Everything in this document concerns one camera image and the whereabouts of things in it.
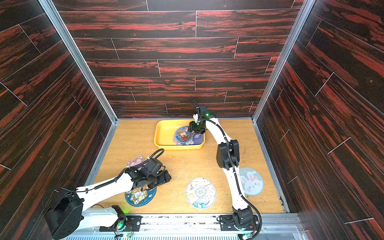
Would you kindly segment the purple bunny round coaster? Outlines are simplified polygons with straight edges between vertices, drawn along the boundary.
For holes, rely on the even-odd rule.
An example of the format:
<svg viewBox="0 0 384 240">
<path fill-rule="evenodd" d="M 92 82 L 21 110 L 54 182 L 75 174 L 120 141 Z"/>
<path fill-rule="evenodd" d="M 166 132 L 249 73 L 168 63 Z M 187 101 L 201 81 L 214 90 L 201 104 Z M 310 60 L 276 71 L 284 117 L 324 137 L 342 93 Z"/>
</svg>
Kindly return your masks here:
<svg viewBox="0 0 384 240">
<path fill-rule="evenodd" d="M 204 135 L 195 133 L 192 138 L 192 141 L 193 141 L 193 145 L 200 145 L 204 141 Z"/>
</svg>

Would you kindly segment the blue cartoon round coaster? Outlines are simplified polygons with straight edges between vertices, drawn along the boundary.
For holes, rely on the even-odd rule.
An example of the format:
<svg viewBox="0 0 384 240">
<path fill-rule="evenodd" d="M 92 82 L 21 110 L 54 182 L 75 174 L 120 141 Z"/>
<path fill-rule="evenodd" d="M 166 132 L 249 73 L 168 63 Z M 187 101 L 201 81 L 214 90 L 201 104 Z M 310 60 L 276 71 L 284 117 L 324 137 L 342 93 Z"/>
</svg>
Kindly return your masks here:
<svg viewBox="0 0 384 240">
<path fill-rule="evenodd" d="M 190 141 L 193 140 L 193 136 L 195 133 L 188 131 L 188 129 L 188 126 L 182 126 L 178 128 L 173 136 L 174 143 L 180 146 L 189 145 Z"/>
</svg>

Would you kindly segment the orange cartoon round coaster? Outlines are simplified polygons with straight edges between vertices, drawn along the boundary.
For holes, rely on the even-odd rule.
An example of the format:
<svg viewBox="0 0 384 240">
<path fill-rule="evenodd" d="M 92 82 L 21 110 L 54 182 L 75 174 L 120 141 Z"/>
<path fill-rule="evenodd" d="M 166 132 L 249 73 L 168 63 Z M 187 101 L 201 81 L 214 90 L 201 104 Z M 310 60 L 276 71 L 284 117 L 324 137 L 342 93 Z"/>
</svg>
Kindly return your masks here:
<svg viewBox="0 0 384 240">
<path fill-rule="evenodd" d="M 148 189 L 148 186 L 125 192 L 127 203 L 133 207 L 142 207 L 149 204 L 157 193 L 157 187 Z"/>
</svg>

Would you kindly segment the yellow plastic storage box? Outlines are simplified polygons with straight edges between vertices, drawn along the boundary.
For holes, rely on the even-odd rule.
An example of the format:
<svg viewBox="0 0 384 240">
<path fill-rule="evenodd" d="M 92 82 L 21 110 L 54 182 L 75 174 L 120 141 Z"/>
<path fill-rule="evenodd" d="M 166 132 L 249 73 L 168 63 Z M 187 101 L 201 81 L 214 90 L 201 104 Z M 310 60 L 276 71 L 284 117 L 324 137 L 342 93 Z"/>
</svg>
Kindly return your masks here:
<svg viewBox="0 0 384 240">
<path fill-rule="evenodd" d="M 165 150 L 197 150 L 201 149 L 205 143 L 204 141 L 200 145 L 193 145 L 193 141 L 190 141 L 189 145 L 177 145 L 173 141 L 175 131 L 182 126 L 189 126 L 189 123 L 193 121 L 191 119 L 184 120 L 163 120 L 157 123 L 155 131 L 154 143 L 158 149 Z"/>
</svg>

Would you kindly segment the white wave round coaster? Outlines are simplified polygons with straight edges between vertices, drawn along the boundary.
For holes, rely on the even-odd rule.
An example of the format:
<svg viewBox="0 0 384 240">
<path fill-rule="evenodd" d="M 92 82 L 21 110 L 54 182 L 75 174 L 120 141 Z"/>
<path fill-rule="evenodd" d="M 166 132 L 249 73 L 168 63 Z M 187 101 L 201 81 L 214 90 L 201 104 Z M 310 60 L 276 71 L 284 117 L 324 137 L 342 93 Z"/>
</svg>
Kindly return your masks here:
<svg viewBox="0 0 384 240">
<path fill-rule="evenodd" d="M 191 180 L 186 188 L 188 203 L 196 209 L 210 208 L 217 199 L 217 191 L 214 184 L 206 178 Z"/>
</svg>

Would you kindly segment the green bunny round coaster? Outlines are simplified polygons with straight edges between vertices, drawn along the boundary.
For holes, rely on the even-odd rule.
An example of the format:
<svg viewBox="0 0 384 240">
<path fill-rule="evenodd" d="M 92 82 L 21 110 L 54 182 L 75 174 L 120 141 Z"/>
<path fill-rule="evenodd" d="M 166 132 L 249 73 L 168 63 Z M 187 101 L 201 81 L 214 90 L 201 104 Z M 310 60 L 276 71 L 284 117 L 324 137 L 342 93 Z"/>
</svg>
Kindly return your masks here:
<svg viewBox="0 0 384 240">
<path fill-rule="evenodd" d="M 257 196 L 263 192 L 264 180 L 254 169 L 240 168 L 240 179 L 247 196 Z"/>
</svg>

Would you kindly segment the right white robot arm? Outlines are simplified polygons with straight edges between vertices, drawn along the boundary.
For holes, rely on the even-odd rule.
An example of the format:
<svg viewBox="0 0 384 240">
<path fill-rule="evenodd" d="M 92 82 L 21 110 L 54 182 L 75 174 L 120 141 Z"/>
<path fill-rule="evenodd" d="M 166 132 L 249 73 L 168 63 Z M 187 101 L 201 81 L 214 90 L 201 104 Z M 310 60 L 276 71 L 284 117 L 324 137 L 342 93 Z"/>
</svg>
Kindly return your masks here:
<svg viewBox="0 0 384 240">
<path fill-rule="evenodd" d="M 246 198 L 241 184 L 239 142 L 227 135 L 215 114 L 208 111 L 205 106 L 200 106 L 194 97 L 190 96 L 189 100 L 196 110 L 193 115 L 194 120 L 189 123 L 189 131 L 199 134 L 208 131 L 217 142 L 216 160 L 226 175 L 232 196 L 233 215 L 231 222 L 240 231 L 253 226 L 254 232 L 250 236 L 252 239 L 261 231 L 262 217 L 259 210 Z"/>
</svg>

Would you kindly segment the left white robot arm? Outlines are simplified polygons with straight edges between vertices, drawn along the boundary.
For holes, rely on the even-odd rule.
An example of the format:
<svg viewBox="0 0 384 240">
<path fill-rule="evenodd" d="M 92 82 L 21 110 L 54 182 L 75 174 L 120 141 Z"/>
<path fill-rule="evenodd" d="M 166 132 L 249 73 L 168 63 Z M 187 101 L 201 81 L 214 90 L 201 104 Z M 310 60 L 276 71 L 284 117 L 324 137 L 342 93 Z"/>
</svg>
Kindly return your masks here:
<svg viewBox="0 0 384 240">
<path fill-rule="evenodd" d="M 57 198 L 45 212 L 45 220 L 55 240 L 61 240 L 73 232 L 93 227 L 105 227 L 114 232 L 132 230 L 126 214 L 118 205 L 93 209 L 99 202 L 115 195 L 148 187 L 153 189 L 168 183 L 171 175 L 155 158 L 134 167 L 123 169 L 109 180 L 78 187 L 75 190 L 61 188 Z"/>
</svg>

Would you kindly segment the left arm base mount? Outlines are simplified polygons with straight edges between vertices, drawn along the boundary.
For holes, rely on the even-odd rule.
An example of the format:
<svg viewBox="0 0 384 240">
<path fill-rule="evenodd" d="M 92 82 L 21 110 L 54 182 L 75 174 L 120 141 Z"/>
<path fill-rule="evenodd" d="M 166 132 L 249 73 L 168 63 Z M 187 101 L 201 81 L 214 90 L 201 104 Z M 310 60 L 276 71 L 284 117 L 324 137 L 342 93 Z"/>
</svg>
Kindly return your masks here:
<svg viewBox="0 0 384 240">
<path fill-rule="evenodd" d="M 116 212 L 116 217 L 112 224 L 105 224 L 100 226 L 100 232 L 138 232 L 142 223 L 142 216 L 140 215 L 127 215 L 118 205 L 112 205 L 109 210 Z"/>
</svg>

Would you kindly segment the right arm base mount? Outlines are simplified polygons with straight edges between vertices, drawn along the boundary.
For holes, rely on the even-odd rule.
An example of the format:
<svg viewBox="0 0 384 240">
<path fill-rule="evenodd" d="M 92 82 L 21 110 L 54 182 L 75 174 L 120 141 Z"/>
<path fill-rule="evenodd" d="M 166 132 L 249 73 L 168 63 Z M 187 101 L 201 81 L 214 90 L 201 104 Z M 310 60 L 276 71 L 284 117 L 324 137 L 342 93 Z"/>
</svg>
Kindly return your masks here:
<svg viewBox="0 0 384 240">
<path fill-rule="evenodd" d="M 243 210 L 233 208 L 231 215 L 220 215 L 217 221 L 220 223 L 221 231 L 257 232 L 261 226 L 261 215 L 254 214 L 250 206 Z"/>
</svg>

